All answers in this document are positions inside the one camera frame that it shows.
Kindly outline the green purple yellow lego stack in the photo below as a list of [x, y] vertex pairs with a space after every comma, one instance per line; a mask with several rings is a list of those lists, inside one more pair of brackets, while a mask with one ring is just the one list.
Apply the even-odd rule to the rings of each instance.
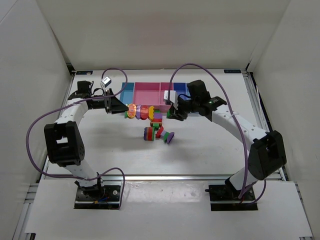
[[128, 119], [133, 119], [136, 117], [137, 106], [133, 103], [127, 105], [128, 110], [124, 113], [124, 117]]

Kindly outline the yellow curved lego brick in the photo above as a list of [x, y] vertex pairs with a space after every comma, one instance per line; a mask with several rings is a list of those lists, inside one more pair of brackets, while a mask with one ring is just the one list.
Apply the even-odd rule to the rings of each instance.
[[154, 119], [155, 107], [152, 105], [148, 108], [148, 119], [152, 121]]

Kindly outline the small green lego brick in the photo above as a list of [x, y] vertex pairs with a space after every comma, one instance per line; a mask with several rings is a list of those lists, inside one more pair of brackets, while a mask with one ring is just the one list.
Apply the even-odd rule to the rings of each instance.
[[166, 113], [166, 118], [167, 119], [172, 119], [172, 114], [171, 114], [171, 111], [168, 110], [167, 113]]

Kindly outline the red flower lego brick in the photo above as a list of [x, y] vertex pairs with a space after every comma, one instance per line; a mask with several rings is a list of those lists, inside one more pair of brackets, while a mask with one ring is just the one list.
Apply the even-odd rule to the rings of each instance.
[[146, 120], [149, 118], [149, 107], [147, 105], [137, 105], [136, 115], [138, 120]]

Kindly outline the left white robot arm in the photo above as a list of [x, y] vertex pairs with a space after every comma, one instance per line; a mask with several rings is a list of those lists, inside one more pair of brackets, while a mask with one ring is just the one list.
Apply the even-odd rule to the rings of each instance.
[[66, 108], [54, 123], [44, 127], [49, 161], [68, 170], [74, 177], [79, 177], [75, 182], [76, 185], [85, 195], [95, 198], [104, 194], [102, 180], [85, 160], [85, 145], [78, 125], [89, 110], [104, 109], [106, 113], [111, 114], [120, 114], [128, 110], [124, 103], [113, 96], [112, 89], [107, 89], [111, 82], [112, 80], [108, 76], [100, 81], [102, 96], [111, 96], [111, 98], [86, 100], [96, 97], [95, 91], [92, 90], [94, 83], [79, 81], [77, 90], [67, 99], [67, 104], [71, 107]]

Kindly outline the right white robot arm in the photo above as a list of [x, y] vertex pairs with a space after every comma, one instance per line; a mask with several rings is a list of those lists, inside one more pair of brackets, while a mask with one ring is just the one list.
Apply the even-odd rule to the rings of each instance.
[[202, 80], [186, 86], [189, 92], [186, 97], [174, 90], [164, 92], [163, 98], [170, 105], [168, 117], [184, 121], [189, 114], [198, 113], [243, 144], [244, 167], [225, 181], [233, 197], [241, 198], [256, 182], [265, 180], [287, 163], [283, 137], [278, 131], [266, 131], [235, 114], [228, 101], [210, 95]]

